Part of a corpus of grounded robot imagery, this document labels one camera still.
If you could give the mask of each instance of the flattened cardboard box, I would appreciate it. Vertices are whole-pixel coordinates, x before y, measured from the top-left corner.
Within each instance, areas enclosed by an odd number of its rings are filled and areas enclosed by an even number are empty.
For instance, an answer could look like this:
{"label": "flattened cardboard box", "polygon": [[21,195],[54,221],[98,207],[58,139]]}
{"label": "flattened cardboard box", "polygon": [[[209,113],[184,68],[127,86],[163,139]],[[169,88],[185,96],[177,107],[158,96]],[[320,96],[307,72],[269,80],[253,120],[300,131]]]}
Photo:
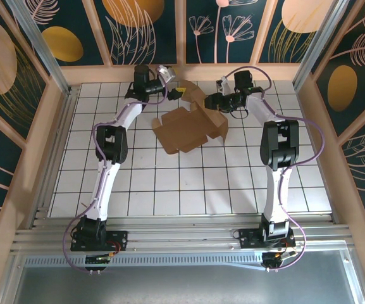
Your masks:
{"label": "flattened cardboard box", "polygon": [[223,142],[228,132],[227,118],[219,111],[204,108],[206,95],[192,82],[183,80],[181,87],[186,87],[182,100],[189,101],[190,111],[180,107],[152,121],[152,129],[167,154],[178,150],[189,152],[207,142],[207,136],[221,136]]}

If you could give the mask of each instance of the grid tile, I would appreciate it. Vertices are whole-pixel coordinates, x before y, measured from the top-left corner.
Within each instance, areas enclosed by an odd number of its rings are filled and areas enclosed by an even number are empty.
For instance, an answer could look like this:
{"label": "grid tile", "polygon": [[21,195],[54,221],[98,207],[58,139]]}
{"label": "grid tile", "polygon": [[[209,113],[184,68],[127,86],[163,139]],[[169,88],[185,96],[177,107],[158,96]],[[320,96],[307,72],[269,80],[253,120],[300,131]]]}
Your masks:
{"label": "grid tile", "polygon": [[[267,86],[265,81],[256,84]],[[214,81],[199,85],[207,94],[216,92]],[[52,217],[71,217],[89,205],[98,164],[91,129],[94,123],[114,119],[126,103],[128,86],[129,83],[82,86],[51,200]],[[266,100],[278,112],[283,109],[285,115],[301,117],[290,86],[290,82],[275,82]],[[158,95],[151,96],[150,102],[157,103],[159,99]],[[250,113],[244,119],[236,119],[226,114],[229,131],[225,144],[220,137],[208,138],[201,148],[189,153],[167,155],[151,130],[151,122],[177,106],[189,109],[190,103],[179,99],[167,100],[160,107],[147,106],[131,124],[127,132],[128,157],[112,187],[109,217],[262,212],[266,169],[259,155],[263,129],[255,116]],[[246,113],[236,111],[235,116],[245,117]],[[307,129],[303,123],[300,126],[299,161],[314,154]],[[293,170],[288,210],[329,210],[323,186],[316,162]]]}

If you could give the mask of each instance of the cardboard box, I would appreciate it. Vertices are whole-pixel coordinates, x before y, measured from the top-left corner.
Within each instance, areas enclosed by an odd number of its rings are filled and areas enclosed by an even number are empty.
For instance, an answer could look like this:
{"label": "cardboard box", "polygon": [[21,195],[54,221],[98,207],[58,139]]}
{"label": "cardboard box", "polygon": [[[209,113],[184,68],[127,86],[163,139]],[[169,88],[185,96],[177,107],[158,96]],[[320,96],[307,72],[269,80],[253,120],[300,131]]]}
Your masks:
{"label": "cardboard box", "polygon": [[189,152],[207,142],[207,137],[221,136],[223,142],[228,132],[227,118],[219,111],[204,108],[206,95],[192,82],[183,80],[180,87],[186,91],[182,100],[189,101],[190,111],[180,107],[152,121],[152,129],[167,154],[179,150]]}

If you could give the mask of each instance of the white tile floor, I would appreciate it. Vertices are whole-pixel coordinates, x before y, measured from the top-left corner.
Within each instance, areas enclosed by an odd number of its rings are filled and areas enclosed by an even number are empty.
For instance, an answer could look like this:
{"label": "white tile floor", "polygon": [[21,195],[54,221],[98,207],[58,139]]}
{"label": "white tile floor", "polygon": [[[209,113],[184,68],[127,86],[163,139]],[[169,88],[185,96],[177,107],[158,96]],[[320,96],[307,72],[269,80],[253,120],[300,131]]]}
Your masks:
{"label": "white tile floor", "polygon": [[[267,82],[256,84],[266,87]],[[82,85],[50,217],[72,217],[89,204],[97,175],[90,130],[94,123],[112,120],[123,105],[128,86]],[[200,81],[199,86],[206,94],[216,92],[214,82]],[[151,101],[156,103],[158,98],[153,96]],[[266,99],[285,115],[302,116],[290,82],[275,81]],[[234,119],[227,115],[225,145],[220,139],[209,139],[189,153],[167,155],[151,130],[151,121],[179,106],[189,108],[182,100],[147,106],[128,130],[128,158],[112,188],[109,216],[261,213],[266,201],[266,169],[259,157],[262,127],[255,117],[250,114],[245,119]],[[312,156],[313,150],[307,129],[301,126],[299,160],[304,160]],[[290,212],[331,210],[316,162],[297,167],[289,186]]]}

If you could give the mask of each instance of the pink circle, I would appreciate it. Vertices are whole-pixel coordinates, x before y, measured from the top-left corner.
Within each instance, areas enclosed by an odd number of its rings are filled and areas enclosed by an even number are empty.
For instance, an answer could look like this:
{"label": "pink circle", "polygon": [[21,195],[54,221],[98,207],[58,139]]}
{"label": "pink circle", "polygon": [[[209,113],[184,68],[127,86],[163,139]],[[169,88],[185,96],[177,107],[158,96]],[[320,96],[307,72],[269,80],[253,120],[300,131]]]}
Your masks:
{"label": "pink circle", "polygon": [[227,35],[227,36],[226,36],[226,41],[227,41],[227,42],[234,42],[234,37],[233,37],[233,36],[231,36],[231,35]]}
{"label": "pink circle", "polygon": [[221,8],[228,6],[228,0],[216,0],[216,4]]}

